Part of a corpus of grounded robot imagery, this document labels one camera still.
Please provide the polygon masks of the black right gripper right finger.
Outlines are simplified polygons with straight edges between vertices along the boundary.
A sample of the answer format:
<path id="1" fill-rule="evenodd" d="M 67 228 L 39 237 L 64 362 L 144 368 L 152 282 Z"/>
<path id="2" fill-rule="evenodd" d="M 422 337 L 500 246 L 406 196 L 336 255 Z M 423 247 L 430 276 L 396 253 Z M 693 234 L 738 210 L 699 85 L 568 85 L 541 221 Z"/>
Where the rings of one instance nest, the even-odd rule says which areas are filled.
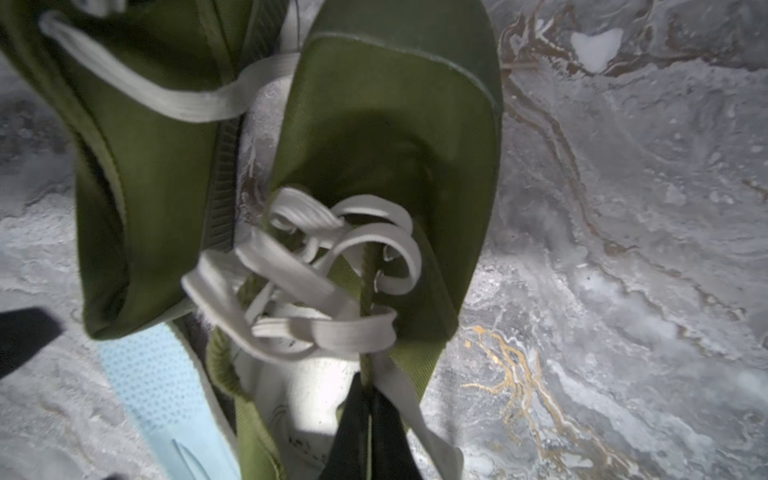
<path id="1" fill-rule="evenodd" d="M 371 478 L 422 480 L 400 414 L 376 388 L 371 400 Z"/>

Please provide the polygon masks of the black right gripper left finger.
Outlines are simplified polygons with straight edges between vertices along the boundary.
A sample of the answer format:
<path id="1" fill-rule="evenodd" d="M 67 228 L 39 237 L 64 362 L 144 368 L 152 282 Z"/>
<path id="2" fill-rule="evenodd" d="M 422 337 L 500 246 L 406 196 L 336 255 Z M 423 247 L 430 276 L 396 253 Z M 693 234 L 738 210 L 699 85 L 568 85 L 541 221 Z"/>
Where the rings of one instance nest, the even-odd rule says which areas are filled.
<path id="1" fill-rule="evenodd" d="M 366 480 L 370 397 L 356 373 L 320 480 Z"/>

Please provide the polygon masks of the green shoe one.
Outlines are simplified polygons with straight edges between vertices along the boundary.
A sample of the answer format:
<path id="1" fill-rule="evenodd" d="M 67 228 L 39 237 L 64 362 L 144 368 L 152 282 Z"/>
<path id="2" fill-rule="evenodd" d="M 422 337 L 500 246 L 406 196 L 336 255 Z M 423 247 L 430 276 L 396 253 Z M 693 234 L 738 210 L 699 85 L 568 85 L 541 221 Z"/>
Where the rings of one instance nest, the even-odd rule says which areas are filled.
<path id="1" fill-rule="evenodd" d="M 187 310 L 232 244 L 243 115 L 286 62 L 285 1 L 5 1 L 1 50 L 77 153 L 83 324 L 113 340 Z"/>
<path id="2" fill-rule="evenodd" d="M 327 1 L 293 76 L 260 222 L 183 277 L 213 325 L 245 479 L 319 478 L 352 378 L 398 410 L 444 479 L 461 450 L 420 402 L 455 335 L 501 150 L 479 1 Z"/>

